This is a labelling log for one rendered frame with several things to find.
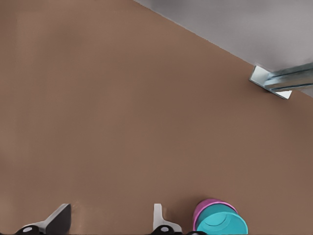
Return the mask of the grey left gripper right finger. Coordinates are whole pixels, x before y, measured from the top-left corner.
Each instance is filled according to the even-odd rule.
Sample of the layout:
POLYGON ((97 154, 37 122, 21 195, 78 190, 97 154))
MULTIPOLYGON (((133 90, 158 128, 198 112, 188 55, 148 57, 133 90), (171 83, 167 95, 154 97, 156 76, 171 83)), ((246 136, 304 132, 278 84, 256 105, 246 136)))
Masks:
POLYGON ((153 213, 153 235, 181 235, 180 225, 167 221, 163 218, 162 205, 154 204, 153 213))

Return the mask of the blue bowl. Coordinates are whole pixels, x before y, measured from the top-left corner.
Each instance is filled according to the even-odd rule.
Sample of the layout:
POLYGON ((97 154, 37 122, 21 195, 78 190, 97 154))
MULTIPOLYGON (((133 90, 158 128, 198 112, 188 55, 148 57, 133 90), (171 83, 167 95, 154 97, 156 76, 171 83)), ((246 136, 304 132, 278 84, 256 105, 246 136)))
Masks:
POLYGON ((213 204, 201 211, 195 222, 195 230, 208 235, 248 234, 245 220, 225 204, 213 204))

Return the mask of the pink bowl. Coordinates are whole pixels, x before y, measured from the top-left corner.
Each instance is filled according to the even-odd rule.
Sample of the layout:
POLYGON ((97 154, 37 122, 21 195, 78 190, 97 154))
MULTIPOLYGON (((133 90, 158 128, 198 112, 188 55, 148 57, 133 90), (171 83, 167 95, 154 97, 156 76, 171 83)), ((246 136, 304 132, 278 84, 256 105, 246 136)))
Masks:
POLYGON ((194 212, 193 212, 193 219, 192 219, 192 221, 193 221, 193 229, 194 229, 194 230, 196 229, 196 221, 197 221, 197 219, 198 219, 200 213, 201 213, 204 209, 206 209, 207 207, 209 207, 209 206, 211 206, 211 205, 214 205, 214 204, 223 204, 223 205, 226 205, 226 206, 232 208, 236 213, 238 213, 237 210, 236 210, 230 203, 228 203, 228 202, 226 202, 226 201, 223 201, 223 200, 220 200, 220 199, 215 199, 215 198, 207 198, 207 199, 204 199, 204 200, 200 201, 200 202, 196 205, 196 207, 195 207, 195 209, 194 209, 194 212))

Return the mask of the silver frame post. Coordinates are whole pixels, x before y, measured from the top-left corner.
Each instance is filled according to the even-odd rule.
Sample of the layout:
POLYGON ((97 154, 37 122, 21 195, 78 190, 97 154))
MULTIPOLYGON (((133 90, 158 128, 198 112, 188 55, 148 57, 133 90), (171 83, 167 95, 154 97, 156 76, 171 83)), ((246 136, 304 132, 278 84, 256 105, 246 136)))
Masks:
POLYGON ((313 98, 313 63, 273 72, 255 66, 249 81, 282 99, 289 99, 293 91, 313 98))

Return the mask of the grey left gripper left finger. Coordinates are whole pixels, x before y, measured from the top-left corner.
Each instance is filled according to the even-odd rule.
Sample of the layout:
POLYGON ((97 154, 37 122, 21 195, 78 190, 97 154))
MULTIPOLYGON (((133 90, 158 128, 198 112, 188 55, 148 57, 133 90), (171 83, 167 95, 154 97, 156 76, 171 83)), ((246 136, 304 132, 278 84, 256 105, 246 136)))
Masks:
POLYGON ((43 221, 28 224, 16 235, 67 235, 71 228, 71 204, 62 204, 43 221))

